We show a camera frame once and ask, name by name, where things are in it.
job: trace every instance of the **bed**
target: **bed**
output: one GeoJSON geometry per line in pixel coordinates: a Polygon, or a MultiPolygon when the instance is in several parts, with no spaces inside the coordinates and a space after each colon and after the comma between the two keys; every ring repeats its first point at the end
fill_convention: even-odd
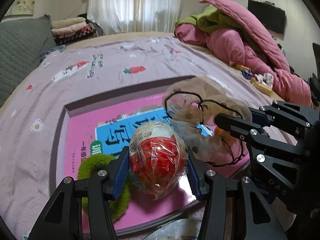
{"type": "MultiPolygon", "coordinates": [[[[228,96],[250,107],[282,100],[276,93],[268,97],[257,91],[240,71],[215,58],[208,49],[183,44],[171,33],[102,36],[49,55],[0,109],[0,215],[12,234],[17,239],[25,235],[50,196],[50,149],[60,110],[65,104],[107,90],[186,75],[214,76],[226,84],[228,96]],[[88,66],[86,70],[79,68],[71,76],[57,76],[73,63],[91,61],[92,55],[99,53],[104,54],[105,67],[92,72],[88,66]],[[143,66],[144,70],[126,73],[124,70],[129,66],[143,66]],[[30,130],[37,119],[41,119],[43,126],[40,132],[30,130]]],[[[274,127],[266,131],[271,138],[296,143],[292,136],[274,127]]],[[[274,206],[283,227],[288,228],[293,215],[279,202],[274,206]]],[[[187,216],[201,219],[202,213],[203,207],[197,206],[187,216]]],[[[148,232],[151,229],[122,238],[142,239],[148,232]]]]}

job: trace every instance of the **white curtain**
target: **white curtain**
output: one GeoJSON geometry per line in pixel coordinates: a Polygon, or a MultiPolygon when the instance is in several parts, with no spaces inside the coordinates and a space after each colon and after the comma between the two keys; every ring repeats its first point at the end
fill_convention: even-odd
{"type": "Polygon", "coordinates": [[[105,34],[173,32],[183,0],[89,0],[88,19],[105,34]]]}

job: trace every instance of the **green blanket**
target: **green blanket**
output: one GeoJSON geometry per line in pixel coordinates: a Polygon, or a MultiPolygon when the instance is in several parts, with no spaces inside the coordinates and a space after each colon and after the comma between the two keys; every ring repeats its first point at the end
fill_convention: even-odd
{"type": "Polygon", "coordinates": [[[200,30],[211,34],[218,29],[234,29],[239,32],[240,36],[247,41],[250,46],[257,52],[261,52],[260,46],[251,38],[246,30],[234,19],[227,16],[224,12],[218,10],[213,5],[209,5],[205,11],[198,15],[190,15],[176,22],[175,27],[183,23],[189,23],[200,30]]]}

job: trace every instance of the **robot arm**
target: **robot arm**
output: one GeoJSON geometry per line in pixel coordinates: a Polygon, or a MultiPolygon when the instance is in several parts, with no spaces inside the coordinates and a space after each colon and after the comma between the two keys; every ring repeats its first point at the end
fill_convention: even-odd
{"type": "Polygon", "coordinates": [[[83,240],[81,200],[88,198],[92,240],[116,240],[109,213],[109,200],[121,194],[129,171],[129,148],[106,170],[87,179],[66,177],[58,185],[34,224],[29,240],[83,240]]]}
{"type": "Polygon", "coordinates": [[[319,112],[304,106],[274,101],[252,111],[252,123],[225,114],[215,117],[217,126],[244,140],[250,154],[251,174],[296,215],[320,202],[319,112]],[[271,139],[262,126],[273,125],[298,140],[296,146],[271,139]]]}

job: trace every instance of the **wrapped red ball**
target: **wrapped red ball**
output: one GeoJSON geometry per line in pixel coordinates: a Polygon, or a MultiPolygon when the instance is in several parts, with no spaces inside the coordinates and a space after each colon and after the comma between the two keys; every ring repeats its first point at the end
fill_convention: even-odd
{"type": "Polygon", "coordinates": [[[166,196],[185,172],[188,155],[184,142],[164,122],[148,122],[136,129],[129,160],[148,198],[166,196]]]}

